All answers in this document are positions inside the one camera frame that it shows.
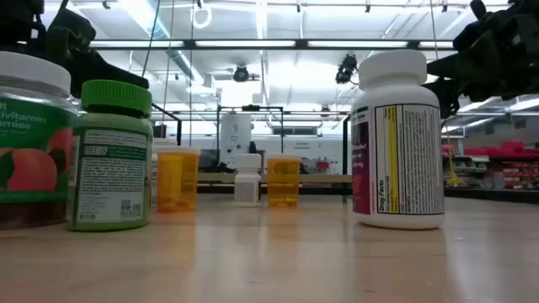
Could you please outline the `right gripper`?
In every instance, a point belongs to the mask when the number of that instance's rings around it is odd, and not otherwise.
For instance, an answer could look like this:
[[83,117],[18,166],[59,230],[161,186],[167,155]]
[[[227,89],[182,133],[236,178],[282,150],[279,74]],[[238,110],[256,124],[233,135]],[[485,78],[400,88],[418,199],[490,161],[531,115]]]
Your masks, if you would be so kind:
[[463,94],[472,101],[491,97],[507,100],[518,95],[514,79],[517,36],[514,17],[483,16],[467,25],[453,40],[458,53],[427,64],[427,72],[438,78],[423,87],[438,98],[442,119],[451,117],[460,108],[458,81],[462,81]]

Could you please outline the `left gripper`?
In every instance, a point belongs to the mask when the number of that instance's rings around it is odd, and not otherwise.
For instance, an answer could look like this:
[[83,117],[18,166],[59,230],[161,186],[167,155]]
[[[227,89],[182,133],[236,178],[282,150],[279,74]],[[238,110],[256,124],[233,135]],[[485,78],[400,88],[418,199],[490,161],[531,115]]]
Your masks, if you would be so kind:
[[90,47],[96,30],[83,16],[60,8],[46,31],[44,58],[54,63],[68,63],[71,75],[71,95],[80,98],[82,85],[91,80],[126,82],[149,88],[149,81],[134,73],[109,64]]

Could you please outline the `large white bottle purple label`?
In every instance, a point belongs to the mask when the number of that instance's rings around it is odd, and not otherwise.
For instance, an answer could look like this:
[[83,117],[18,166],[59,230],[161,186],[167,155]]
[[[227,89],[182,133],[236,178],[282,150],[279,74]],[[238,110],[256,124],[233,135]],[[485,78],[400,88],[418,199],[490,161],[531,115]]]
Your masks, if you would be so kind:
[[417,50],[389,50],[359,65],[350,112],[353,211],[360,223],[404,230],[445,219],[439,100],[424,87]]

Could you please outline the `multivitamin gummies jar white cap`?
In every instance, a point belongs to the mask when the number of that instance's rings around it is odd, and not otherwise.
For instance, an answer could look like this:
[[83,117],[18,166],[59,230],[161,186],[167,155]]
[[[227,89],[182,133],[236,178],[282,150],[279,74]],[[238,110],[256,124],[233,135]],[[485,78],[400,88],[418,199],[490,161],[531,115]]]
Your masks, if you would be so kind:
[[0,51],[0,230],[65,220],[76,117],[65,68]]

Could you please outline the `green bottle with green cap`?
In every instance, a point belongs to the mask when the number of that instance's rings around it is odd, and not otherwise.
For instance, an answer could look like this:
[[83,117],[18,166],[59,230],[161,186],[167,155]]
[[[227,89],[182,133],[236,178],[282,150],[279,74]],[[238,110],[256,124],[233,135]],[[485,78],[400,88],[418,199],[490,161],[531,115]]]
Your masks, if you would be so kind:
[[145,226],[151,195],[152,95],[134,84],[91,80],[72,129],[67,207],[71,231]]

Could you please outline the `white medicine bottle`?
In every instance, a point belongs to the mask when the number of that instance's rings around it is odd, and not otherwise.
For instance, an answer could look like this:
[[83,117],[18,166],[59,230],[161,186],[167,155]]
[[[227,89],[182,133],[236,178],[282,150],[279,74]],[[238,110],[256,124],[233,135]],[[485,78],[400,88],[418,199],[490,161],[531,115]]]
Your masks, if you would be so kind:
[[152,177],[151,177],[151,199],[150,207],[152,210],[157,208],[157,176],[158,176],[158,154],[152,154]]

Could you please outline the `small white pill bottle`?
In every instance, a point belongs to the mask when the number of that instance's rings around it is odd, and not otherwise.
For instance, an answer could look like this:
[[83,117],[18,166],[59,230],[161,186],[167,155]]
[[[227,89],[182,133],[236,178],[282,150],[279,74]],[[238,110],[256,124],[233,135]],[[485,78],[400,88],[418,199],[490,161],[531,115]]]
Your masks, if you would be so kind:
[[237,174],[234,178],[234,204],[239,207],[260,207],[261,201],[261,156],[238,154]]

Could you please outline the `parts bin rack grey red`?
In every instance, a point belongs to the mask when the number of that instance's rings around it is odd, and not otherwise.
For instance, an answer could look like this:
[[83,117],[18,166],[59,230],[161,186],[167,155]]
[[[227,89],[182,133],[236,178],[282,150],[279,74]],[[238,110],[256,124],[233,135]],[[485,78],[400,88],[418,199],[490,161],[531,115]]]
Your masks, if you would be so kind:
[[447,188],[539,190],[539,148],[504,141],[461,153],[444,145],[442,151]]

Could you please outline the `white cylindrical tank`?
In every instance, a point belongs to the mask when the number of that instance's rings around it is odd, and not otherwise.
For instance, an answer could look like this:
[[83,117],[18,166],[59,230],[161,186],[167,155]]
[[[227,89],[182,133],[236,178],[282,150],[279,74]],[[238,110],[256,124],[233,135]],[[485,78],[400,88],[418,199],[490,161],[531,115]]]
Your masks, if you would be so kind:
[[220,162],[235,169],[238,154],[249,152],[252,134],[250,114],[227,113],[220,122]]

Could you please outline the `black overhead frame beam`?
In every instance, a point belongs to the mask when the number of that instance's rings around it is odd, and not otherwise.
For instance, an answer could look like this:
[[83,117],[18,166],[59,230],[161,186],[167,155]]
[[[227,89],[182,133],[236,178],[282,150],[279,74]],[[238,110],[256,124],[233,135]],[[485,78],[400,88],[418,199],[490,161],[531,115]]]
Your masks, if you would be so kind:
[[95,40],[102,51],[125,50],[353,50],[453,51],[450,40]]

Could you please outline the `wooden shelf with black frame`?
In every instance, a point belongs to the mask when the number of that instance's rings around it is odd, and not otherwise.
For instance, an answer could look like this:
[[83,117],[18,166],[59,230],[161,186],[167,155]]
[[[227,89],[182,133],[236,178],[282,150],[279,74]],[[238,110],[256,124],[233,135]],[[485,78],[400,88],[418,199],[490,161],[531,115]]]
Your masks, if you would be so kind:
[[[182,123],[183,121],[178,118],[176,115],[180,114],[179,111],[167,111],[164,108],[158,106],[157,104],[152,104],[152,108],[157,111],[157,114],[152,112],[152,115],[160,114],[162,120],[163,116],[167,116],[177,123],[177,134],[176,139],[173,139],[173,146],[187,146],[182,145]],[[165,138],[164,126],[160,126],[159,130],[154,128],[154,136],[156,138]],[[281,129],[279,135],[280,138],[280,151],[284,151],[284,128]],[[197,192],[199,194],[232,194],[233,192],[233,182],[235,178],[235,173],[220,173],[215,165],[211,165],[211,168],[215,168],[213,173],[199,173],[199,182]],[[348,188],[346,184],[350,184],[352,177],[350,175],[322,175],[322,174],[300,174],[300,185],[307,184],[340,184],[343,188]]]

